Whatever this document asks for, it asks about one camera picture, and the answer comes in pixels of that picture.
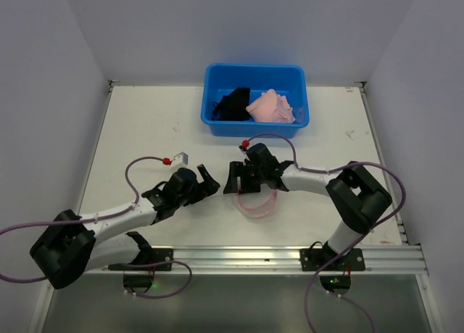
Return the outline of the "white mesh laundry bag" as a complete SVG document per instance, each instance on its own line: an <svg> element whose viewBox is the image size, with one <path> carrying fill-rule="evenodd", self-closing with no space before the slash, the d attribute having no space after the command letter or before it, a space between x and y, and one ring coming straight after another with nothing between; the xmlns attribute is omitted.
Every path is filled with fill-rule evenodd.
<svg viewBox="0 0 464 333"><path fill-rule="evenodd" d="M236 198L236 206L246 218L260 219L275 210L277 200L277 190L270 190L269 195L261 202L257 202L252 195L239 194Z"/></svg>

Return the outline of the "pink bra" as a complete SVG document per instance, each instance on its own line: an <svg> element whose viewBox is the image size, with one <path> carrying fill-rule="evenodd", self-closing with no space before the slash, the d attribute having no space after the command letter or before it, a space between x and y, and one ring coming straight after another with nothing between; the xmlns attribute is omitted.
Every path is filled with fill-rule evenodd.
<svg viewBox="0 0 464 333"><path fill-rule="evenodd" d="M255 122L293 123L296 120L293 115L293 108L286 96L278 94L274 89L262 93L260 97L246 107L246 111Z"/></svg>

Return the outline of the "black bra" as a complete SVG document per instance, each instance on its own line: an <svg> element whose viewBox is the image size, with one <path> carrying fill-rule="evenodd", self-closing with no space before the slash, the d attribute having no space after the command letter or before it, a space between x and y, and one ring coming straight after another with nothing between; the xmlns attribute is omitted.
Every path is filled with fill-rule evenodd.
<svg viewBox="0 0 464 333"><path fill-rule="evenodd" d="M240 87L214 103L212 119L216 121L246 121L251 118L247 111L251 89Z"/></svg>

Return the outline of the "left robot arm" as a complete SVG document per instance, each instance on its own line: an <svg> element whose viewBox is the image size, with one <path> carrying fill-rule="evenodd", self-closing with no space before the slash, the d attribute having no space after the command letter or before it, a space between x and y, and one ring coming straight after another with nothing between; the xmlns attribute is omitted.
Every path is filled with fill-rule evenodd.
<svg viewBox="0 0 464 333"><path fill-rule="evenodd" d="M30 249L30 256L53 288L63 289L86 271L103 266L152 270L165 258L157 256L137 232L170 218L180 208L218 192L220 184L203 165L196 171L179 168L168 181L158 183L109 218L99 213L84 223L72 210L61 212Z"/></svg>

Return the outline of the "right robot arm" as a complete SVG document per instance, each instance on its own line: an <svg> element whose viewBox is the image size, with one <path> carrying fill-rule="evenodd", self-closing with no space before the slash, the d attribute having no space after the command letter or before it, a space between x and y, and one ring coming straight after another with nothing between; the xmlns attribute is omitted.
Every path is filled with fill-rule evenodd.
<svg viewBox="0 0 464 333"><path fill-rule="evenodd" d="M309 192L327 196L341 217L335 232L322 246L320 259L340 255L356 239L367 234L392 204L390 193L358 162L350 162L340 174L312 172L294 160L282 162L262 143L240 146L245 159L229 165L224 194L253 194L267 185L282 192Z"/></svg>

